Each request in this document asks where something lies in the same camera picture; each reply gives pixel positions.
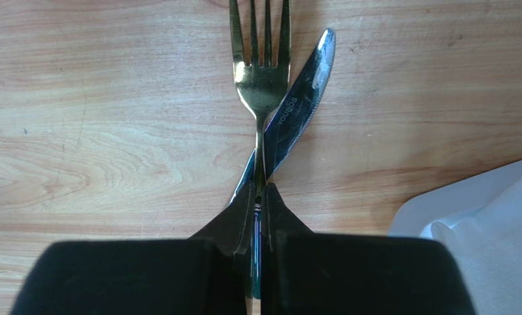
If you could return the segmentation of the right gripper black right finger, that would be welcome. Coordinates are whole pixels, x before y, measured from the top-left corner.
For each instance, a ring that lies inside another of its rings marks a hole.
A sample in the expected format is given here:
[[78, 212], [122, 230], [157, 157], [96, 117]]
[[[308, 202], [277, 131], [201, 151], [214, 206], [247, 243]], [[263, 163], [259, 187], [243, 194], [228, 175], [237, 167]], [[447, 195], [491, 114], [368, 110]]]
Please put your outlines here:
[[474, 314], [456, 261], [422, 238], [310, 230], [274, 184], [262, 197], [263, 314]]

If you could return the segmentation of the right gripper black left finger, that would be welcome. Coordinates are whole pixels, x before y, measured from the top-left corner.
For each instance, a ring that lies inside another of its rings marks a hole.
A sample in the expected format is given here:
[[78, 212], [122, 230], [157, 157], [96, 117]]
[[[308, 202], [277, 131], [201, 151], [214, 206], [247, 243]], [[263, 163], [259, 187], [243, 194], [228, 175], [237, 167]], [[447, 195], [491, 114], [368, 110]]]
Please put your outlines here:
[[33, 266], [13, 314], [250, 314], [246, 221], [255, 186], [187, 239], [60, 241]]

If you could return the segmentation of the black handled knife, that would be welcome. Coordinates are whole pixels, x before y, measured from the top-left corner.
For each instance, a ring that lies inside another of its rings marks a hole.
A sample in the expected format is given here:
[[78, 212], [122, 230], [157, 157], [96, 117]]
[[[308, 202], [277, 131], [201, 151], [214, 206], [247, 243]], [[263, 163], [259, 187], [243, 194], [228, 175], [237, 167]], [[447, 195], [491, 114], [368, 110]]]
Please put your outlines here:
[[280, 167], [299, 140], [324, 94], [334, 63], [336, 33], [324, 30], [316, 47], [265, 129], [266, 177]]

